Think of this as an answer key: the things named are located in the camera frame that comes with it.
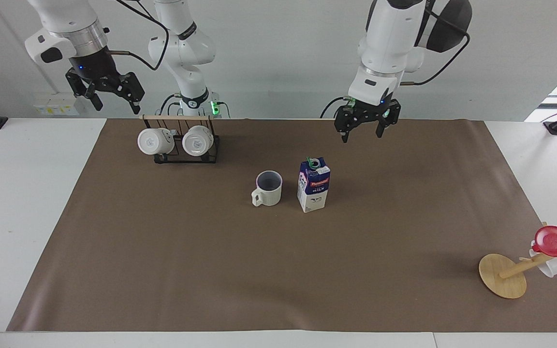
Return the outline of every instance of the wooden bar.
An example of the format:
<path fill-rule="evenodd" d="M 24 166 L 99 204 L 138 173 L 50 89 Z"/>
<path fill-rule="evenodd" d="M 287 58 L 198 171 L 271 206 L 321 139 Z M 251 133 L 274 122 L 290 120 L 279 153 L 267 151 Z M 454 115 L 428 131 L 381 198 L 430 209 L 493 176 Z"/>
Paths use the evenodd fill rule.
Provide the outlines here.
<path fill-rule="evenodd" d="M 212 116 L 172 116 L 172 115 L 141 115 L 139 119 L 172 119 L 174 121 L 211 121 Z"/>
<path fill-rule="evenodd" d="M 537 254 L 530 260 L 522 261 L 516 264 L 515 266 L 500 272 L 500 277 L 502 279 L 510 278 L 516 275 L 517 273 L 522 273 L 523 271 L 527 271 L 528 269 L 539 266 L 539 264 L 548 262 L 551 259 L 553 259 L 551 256 L 547 256 L 545 254 Z"/>

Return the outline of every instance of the black cable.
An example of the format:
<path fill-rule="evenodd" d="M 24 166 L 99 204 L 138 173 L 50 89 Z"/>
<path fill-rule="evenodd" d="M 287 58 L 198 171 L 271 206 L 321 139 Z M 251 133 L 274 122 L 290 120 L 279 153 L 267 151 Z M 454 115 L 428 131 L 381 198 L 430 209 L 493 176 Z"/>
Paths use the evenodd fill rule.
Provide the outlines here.
<path fill-rule="evenodd" d="M 554 116 L 556 116 L 556 115 L 557 115 L 557 113 L 555 113 L 555 114 L 553 114 L 553 115 L 551 115 L 551 116 L 548 116 L 546 119 L 543 119 L 542 121 L 540 121 L 540 123 L 543 123 L 543 122 L 547 121 L 548 119 L 550 119 L 550 118 L 552 118 L 552 117 L 554 117 Z"/>
<path fill-rule="evenodd" d="M 166 99 L 164 99 L 164 101 L 163 101 L 163 103 L 162 103 L 162 105 L 161 105 L 161 114 L 162 114 L 163 111 L 164 111 L 164 106 L 166 105 L 166 103 L 167 103 L 167 102 L 169 101 L 169 99 L 171 99 L 171 98 L 177 98 L 177 93 L 172 94 L 172 95 L 166 97 Z"/>
<path fill-rule="evenodd" d="M 470 34 L 467 33 L 467 31 L 465 31 L 464 29 L 459 28 L 458 26 L 456 26 L 455 24 L 447 21 L 444 18 L 440 18 L 440 16 L 438 14 L 433 13 L 430 9 L 425 8 L 425 12 L 428 13 L 429 15 L 432 15 L 433 17 L 436 18 L 436 20 L 440 20 L 442 23 L 446 24 L 447 26 L 457 30 L 458 32 L 462 33 L 465 37 L 466 37 L 466 43 L 461 46 L 461 48 L 455 53 L 455 55 L 453 55 L 453 57 L 446 62 L 446 64 L 444 64 L 444 66 L 442 66 L 442 69 L 440 69 L 438 72 L 434 73 L 432 77 L 430 77 L 429 79 L 426 79 L 425 81 L 422 82 L 405 82 L 405 83 L 401 83 L 403 86 L 422 86 L 428 82 L 431 82 L 431 80 L 435 79 L 436 77 L 438 77 L 438 75 L 440 75 L 440 73 L 442 73 L 442 71 L 444 71 L 444 69 L 446 69 L 449 65 L 451 65 L 451 63 L 455 60 L 455 58 L 460 55 L 460 53 L 466 48 L 466 46 L 470 43 Z"/>
<path fill-rule="evenodd" d="M 225 107 L 227 108 L 227 117 L 231 118 L 232 113 L 229 112 L 229 105 L 227 105 L 227 103 L 225 103 Z"/>
<path fill-rule="evenodd" d="M 130 11 L 133 11 L 134 13 L 138 14 L 139 16 L 141 16 L 141 17 L 143 17 L 147 20 L 150 20 L 153 23 L 159 25 L 162 29 L 164 29 L 164 34 L 166 35 L 166 38 L 164 39 L 164 47 L 163 47 L 163 51 L 161 53 L 161 58 L 159 58 L 159 61 L 156 63 L 156 66 L 151 66 L 150 63 L 148 63 L 145 59 L 139 57 L 138 55 L 135 55 L 135 53 L 132 53 L 130 51 L 108 51 L 108 53 L 110 55 L 130 56 L 130 57 L 137 58 L 139 61 L 143 62 L 143 64 L 147 65 L 148 68 L 152 69 L 153 71 L 158 70 L 159 66 L 161 66 L 161 63 L 162 63 L 163 58 L 164 58 L 164 53 L 166 53 L 166 48 L 169 44 L 169 29 L 167 29 L 166 26 L 164 26 L 161 22 L 155 20 L 151 15 L 145 15 L 141 11 L 139 11 L 139 10 L 135 9 L 134 7 L 130 6 L 129 4 L 126 4 L 124 2 L 124 0 L 115 0 L 115 1 L 119 2 L 122 6 L 126 7 Z"/>
<path fill-rule="evenodd" d="M 227 117 L 232 117 L 232 113 L 229 112 L 229 105 L 227 105 L 227 103 L 225 103 L 224 101 L 217 101 L 216 105 L 225 105 L 227 108 Z"/>
<path fill-rule="evenodd" d="M 179 103 L 175 102 L 175 103 L 169 104 L 169 106 L 166 108 L 166 114 L 167 114 L 167 115 L 170 115 L 170 114 L 171 114 L 171 107 L 172 107 L 173 105 L 179 105 Z"/>
<path fill-rule="evenodd" d="M 327 106 L 325 106 L 325 108 L 323 108 L 323 111 L 321 112 L 321 115 L 319 116 L 319 118 L 323 118 L 324 113 L 326 112 L 326 110 L 328 110 L 328 108 L 337 101 L 340 101 L 341 99 L 343 99 L 343 97 L 336 97 L 334 99 L 332 99 L 332 101 L 330 103 L 328 103 Z"/>
<path fill-rule="evenodd" d="M 154 16 L 152 16 L 152 14 L 150 13 L 150 11 L 148 11 L 148 10 L 146 9 L 146 7 L 143 6 L 143 4 L 141 3 L 141 0 L 138 0 L 137 2 L 139 3 L 139 6 L 141 6 L 141 8 L 143 9 L 143 11 L 145 11 L 145 12 L 147 13 L 148 16 L 150 16 L 152 19 L 155 19 Z"/>

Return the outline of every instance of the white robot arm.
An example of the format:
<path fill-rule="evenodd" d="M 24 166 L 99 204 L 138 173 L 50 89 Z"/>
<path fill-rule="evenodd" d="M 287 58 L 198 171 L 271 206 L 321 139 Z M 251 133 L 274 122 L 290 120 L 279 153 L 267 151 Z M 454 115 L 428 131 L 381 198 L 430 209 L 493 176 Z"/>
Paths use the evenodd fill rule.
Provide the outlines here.
<path fill-rule="evenodd" d="M 215 102 L 219 95 L 205 85 L 201 71 L 194 66 L 214 61 L 214 42 L 192 20 L 188 0 L 154 0 L 154 4 L 159 21 L 172 34 L 164 62 L 179 86 L 182 101 L 177 113 L 186 116 L 218 115 L 220 110 Z M 150 40 L 148 50 L 155 61 L 161 56 L 164 40 L 165 36 Z"/>
<path fill-rule="evenodd" d="M 102 102 L 96 91 L 111 92 L 129 102 L 139 113 L 145 92 L 133 72 L 117 72 L 106 46 L 108 29 L 102 28 L 88 0 L 28 0 L 43 28 L 25 40 L 29 56 L 37 64 L 68 59 L 72 68 L 66 79 L 77 97 L 91 101 L 96 110 Z"/>
<path fill-rule="evenodd" d="M 401 106 L 392 97 L 404 73 L 422 66 L 423 48 L 444 52 L 457 46 L 470 20 L 469 0 L 374 0 L 358 45 L 361 64 L 349 103 L 336 112 L 334 126 L 343 142 L 362 123 L 378 121 L 378 137 L 395 124 Z"/>

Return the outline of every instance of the mug rack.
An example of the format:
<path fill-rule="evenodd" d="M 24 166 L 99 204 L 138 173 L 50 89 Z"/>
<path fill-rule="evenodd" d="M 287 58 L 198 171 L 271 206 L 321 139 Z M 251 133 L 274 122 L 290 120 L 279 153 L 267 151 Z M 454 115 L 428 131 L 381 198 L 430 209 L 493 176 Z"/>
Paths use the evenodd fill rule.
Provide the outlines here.
<path fill-rule="evenodd" d="M 152 123 L 155 121 L 157 128 L 167 128 L 168 130 L 176 130 L 177 134 L 173 135 L 175 140 L 175 147 L 168 154 L 156 154 L 154 155 L 154 163 L 164 164 L 164 163 L 216 163 L 219 156 L 219 145 L 220 137 L 214 133 L 214 125 L 212 125 L 211 116 L 167 116 L 167 115 L 141 115 L 139 117 L 146 125 L 146 128 L 155 128 Z M 169 121 L 170 125 L 177 122 L 177 128 L 170 127 L 167 125 Z M 212 137 L 214 137 L 214 144 L 205 152 L 205 154 L 195 157 L 190 156 L 184 151 L 182 145 L 182 139 L 184 138 L 183 124 L 186 127 L 186 131 L 190 130 L 191 127 L 202 125 L 210 129 Z"/>

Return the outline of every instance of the white mug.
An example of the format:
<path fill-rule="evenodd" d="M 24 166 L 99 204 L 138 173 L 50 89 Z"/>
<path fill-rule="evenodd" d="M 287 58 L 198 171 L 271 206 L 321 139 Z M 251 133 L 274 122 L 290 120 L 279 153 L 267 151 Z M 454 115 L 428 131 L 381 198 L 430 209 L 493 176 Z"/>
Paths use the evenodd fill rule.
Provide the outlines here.
<path fill-rule="evenodd" d="M 529 250 L 530 257 L 533 258 L 537 255 L 537 252 L 530 249 Z M 557 275 L 557 258 L 553 258 L 548 260 L 548 262 L 539 264 L 539 269 L 544 275 L 547 275 L 549 278 L 553 278 L 553 276 Z"/>
<path fill-rule="evenodd" d="M 175 141 L 167 128 L 146 128 L 139 133 L 137 145 L 146 155 L 168 154 L 173 151 Z"/>
<path fill-rule="evenodd" d="M 201 156 L 214 145 L 214 136 L 206 126 L 190 128 L 182 138 L 182 147 L 190 156 Z"/>
<path fill-rule="evenodd" d="M 272 206 L 280 201 L 283 188 L 283 178 L 274 170 L 266 170 L 257 176 L 257 188 L 250 194 L 252 205 L 259 207 L 261 204 Z"/>

